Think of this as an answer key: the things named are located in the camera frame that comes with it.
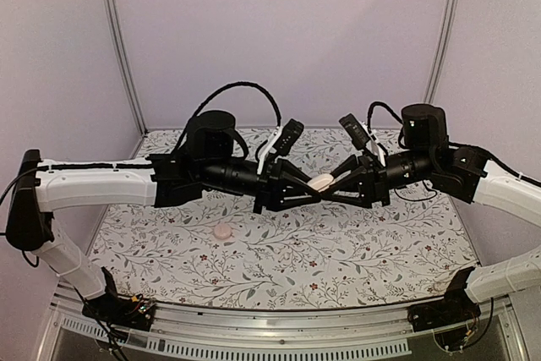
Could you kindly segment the white earbuds charging case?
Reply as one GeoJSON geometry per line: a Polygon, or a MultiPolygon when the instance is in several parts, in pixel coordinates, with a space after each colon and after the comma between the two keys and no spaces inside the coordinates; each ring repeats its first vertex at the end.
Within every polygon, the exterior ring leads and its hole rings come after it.
{"type": "Polygon", "coordinates": [[[335,181],[335,177],[330,173],[322,173],[314,178],[311,178],[307,182],[307,185],[317,192],[323,192],[327,190],[335,181]]]}

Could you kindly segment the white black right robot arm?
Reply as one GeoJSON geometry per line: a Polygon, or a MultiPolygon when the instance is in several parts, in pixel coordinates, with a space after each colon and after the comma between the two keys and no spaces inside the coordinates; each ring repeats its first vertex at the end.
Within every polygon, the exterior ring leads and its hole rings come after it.
{"type": "Polygon", "coordinates": [[[394,189],[428,181],[435,191],[462,202],[540,224],[540,182],[482,147],[451,142],[442,108],[417,103],[392,116],[402,126],[398,137],[402,150],[392,155],[370,122],[360,123],[352,114],[341,118],[360,153],[324,175],[316,188],[323,199],[369,209],[375,203],[389,205],[394,189]]]}

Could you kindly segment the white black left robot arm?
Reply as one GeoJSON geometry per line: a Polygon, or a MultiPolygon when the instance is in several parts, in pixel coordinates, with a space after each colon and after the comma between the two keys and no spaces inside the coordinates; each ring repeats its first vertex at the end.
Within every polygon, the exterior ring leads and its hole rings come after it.
{"type": "Polygon", "coordinates": [[[72,163],[44,160],[38,150],[28,150],[18,176],[3,193],[10,199],[4,236],[12,247],[33,253],[83,298],[93,300],[94,310],[106,321],[120,321],[126,306],[113,279],[53,226],[54,211],[116,204],[177,207],[211,190],[254,197],[255,213],[318,203],[320,193],[309,176],[284,158],[302,132],[303,125],[290,120],[274,131],[259,160],[250,161],[235,117],[212,110],[190,118],[182,144],[168,154],[72,163]],[[243,155],[233,154],[235,145],[243,155]]]}

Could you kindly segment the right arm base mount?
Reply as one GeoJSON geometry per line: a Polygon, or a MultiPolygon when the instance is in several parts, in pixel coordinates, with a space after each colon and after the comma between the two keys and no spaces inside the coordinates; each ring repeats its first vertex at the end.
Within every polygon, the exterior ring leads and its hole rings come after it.
{"type": "Polygon", "coordinates": [[[478,329],[481,310],[465,292],[467,279],[473,271],[472,266],[459,270],[451,279],[443,298],[407,308],[407,319],[415,332],[460,324],[456,329],[434,335],[437,346],[450,353],[465,349],[478,329]]]}

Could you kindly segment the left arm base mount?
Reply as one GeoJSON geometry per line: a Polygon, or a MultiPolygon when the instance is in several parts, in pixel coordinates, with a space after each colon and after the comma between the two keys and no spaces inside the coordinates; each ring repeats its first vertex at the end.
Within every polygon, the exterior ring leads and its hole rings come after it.
{"type": "Polygon", "coordinates": [[[83,315],[110,325],[119,325],[139,331],[150,331],[155,319],[156,301],[136,294],[122,297],[112,274],[102,267],[105,290],[96,298],[84,298],[83,315]]]}

